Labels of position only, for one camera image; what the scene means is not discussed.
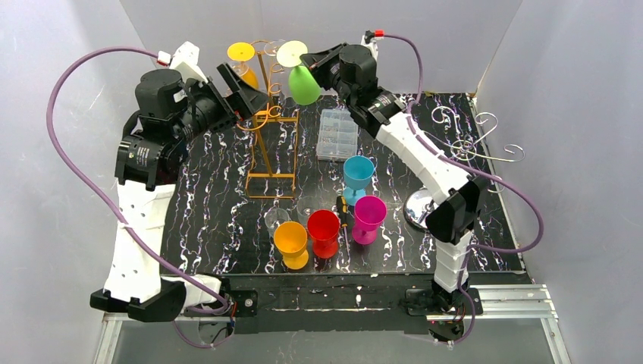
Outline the green plastic wine glass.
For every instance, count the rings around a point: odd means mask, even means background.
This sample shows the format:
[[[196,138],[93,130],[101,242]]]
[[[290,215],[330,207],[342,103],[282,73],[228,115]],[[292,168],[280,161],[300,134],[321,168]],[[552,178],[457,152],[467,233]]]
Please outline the green plastic wine glass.
[[[308,52],[305,43],[291,40],[283,43],[277,51],[278,64],[289,68],[288,87],[295,103],[311,105],[321,95],[321,88],[300,57]]]

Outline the gold wire glass rack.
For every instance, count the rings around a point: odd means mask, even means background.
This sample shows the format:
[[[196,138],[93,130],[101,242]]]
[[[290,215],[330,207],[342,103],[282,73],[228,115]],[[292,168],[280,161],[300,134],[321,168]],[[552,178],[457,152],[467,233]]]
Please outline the gold wire glass rack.
[[[268,126],[271,124],[291,124],[294,137],[299,136],[299,114],[296,113],[291,117],[284,116],[281,103],[282,85],[278,77],[285,72],[285,68],[278,64],[276,54],[278,48],[285,42],[284,39],[248,42],[253,45],[256,51],[256,55],[252,59],[258,60],[265,91],[269,96],[268,105],[252,117],[252,125],[239,127],[247,133],[254,134],[251,164],[245,182],[246,194],[251,199],[293,199],[296,197],[296,172],[294,170],[281,172],[276,165],[279,161],[279,152],[276,149],[269,149],[265,141]],[[271,195],[268,192],[256,192],[252,188],[254,180],[264,180],[267,184],[275,182],[277,191]]]

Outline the blue plastic wine glass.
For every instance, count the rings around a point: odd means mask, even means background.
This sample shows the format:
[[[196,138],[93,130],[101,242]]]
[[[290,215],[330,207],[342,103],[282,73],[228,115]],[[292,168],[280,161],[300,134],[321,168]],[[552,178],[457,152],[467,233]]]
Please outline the blue plastic wine glass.
[[[365,189],[371,183],[374,172],[372,160],[363,155],[352,156],[344,162],[343,197],[349,206],[354,206],[366,195]]]

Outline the magenta plastic wine glass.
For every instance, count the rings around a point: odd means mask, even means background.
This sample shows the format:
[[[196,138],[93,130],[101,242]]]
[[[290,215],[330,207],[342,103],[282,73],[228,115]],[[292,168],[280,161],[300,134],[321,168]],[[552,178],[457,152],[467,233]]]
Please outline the magenta plastic wine glass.
[[[352,236],[356,243],[369,245],[377,237],[380,228],[387,217],[387,206],[377,196],[364,196],[354,206],[354,225]]]

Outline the orange plastic wine glass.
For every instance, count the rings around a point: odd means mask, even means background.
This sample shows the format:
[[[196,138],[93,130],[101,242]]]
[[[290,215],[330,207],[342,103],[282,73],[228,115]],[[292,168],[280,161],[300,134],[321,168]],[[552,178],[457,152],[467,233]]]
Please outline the orange plastic wine glass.
[[[274,233],[274,244],[289,269],[299,270],[307,265],[308,233],[300,223],[286,221],[281,224]]]

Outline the red plastic wine glass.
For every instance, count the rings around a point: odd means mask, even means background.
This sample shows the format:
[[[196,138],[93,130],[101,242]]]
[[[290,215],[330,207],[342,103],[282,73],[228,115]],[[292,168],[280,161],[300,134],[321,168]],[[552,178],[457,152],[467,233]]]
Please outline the red plastic wine glass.
[[[317,257],[329,259],[337,253],[340,220],[334,212],[327,209],[313,212],[306,227],[313,241],[313,252]]]

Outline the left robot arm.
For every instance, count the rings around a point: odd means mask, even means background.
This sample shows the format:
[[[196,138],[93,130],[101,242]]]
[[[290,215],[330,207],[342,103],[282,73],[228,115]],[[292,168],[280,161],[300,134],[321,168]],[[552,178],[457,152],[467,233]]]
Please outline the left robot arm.
[[[194,71],[157,69],[141,76],[138,104],[118,146],[119,225],[110,272],[89,298],[94,309],[127,314],[140,322],[171,322],[199,304],[226,312],[221,281],[211,275],[161,273],[165,216],[188,146],[207,131],[229,130],[268,104],[268,95],[242,80],[228,64],[218,72],[229,93]]]

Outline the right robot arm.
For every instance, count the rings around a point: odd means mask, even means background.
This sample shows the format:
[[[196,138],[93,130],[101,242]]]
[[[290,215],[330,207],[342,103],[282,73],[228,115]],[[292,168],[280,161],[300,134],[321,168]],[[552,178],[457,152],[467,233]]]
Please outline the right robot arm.
[[[405,299],[407,307],[426,312],[464,308],[475,315],[475,301],[468,292],[468,254],[488,181],[446,158],[405,111],[400,98],[379,86],[377,62],[367,47],[341,43],[303,54],[300,60],[320,87],[339,95],[361,129],[420,179],[436,204],[425,219],[436,239],[431,288]]]

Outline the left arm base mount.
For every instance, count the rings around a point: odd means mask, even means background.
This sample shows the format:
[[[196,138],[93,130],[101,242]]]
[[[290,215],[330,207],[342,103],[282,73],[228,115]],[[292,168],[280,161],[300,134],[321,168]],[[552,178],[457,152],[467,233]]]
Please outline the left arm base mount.
[[[197,349],[215,349],[227,342],[235,332],[236,320],[239,317],[252,317],[256,314],[256,292],[250,290],[231,291],[225,294],[224,302],[220,307],[213,309],[204,305],[190,306],[185,310],[188,313],[196,313],[197,328],[204,325],[222,325],[212,339],[195,342],[188,338],[180,329],[177,320],[171,322],[179,338],[186,344]]]

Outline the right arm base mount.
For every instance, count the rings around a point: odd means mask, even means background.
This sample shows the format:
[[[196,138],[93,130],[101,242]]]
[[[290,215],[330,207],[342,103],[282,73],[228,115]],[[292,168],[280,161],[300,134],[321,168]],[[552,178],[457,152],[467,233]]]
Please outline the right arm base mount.
[[[466,293],[458,289],[448,293],[439,286],[412,288],[405,291],[399,304],[408,315],[428,320],[428,333],[435,344],[454,347],[470,334],[465,319],[484,313],[479,291],[464,290]]]

